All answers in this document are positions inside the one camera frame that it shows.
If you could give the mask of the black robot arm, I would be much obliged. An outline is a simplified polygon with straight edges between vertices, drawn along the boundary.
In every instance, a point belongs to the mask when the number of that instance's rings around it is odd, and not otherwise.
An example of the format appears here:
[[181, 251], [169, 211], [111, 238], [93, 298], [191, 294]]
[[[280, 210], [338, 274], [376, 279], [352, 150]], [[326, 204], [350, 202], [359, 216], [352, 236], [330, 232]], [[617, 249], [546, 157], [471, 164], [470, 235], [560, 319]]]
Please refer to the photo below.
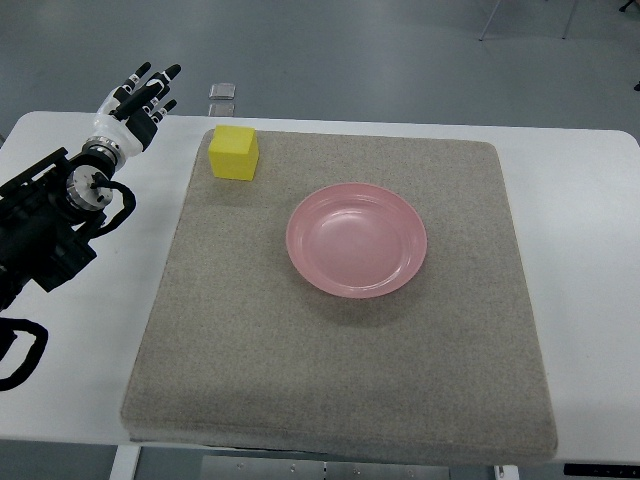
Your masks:
[[117, 229], [136, 198], [115, 182], [119, 145], [94, 136], [67, 157], [60, 148], [1, 186], [1, 308], [33, 281], [50, 292], [97, 257], [89, 242]]

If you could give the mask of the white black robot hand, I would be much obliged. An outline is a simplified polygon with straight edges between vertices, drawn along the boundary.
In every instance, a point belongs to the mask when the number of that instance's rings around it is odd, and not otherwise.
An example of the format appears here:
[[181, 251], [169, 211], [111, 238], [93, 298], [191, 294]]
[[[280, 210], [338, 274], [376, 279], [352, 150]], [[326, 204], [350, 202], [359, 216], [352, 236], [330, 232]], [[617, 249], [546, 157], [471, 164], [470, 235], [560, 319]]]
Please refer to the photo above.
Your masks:
[[182, 67], [174, 64], [144, 79], [150, 69], [149, 62], [143, 63], [109, 93], [94, 117], [96, 135], [113, 141], [125, 158], [149, 147], [160, 122], [177, 105], [168, 95]]

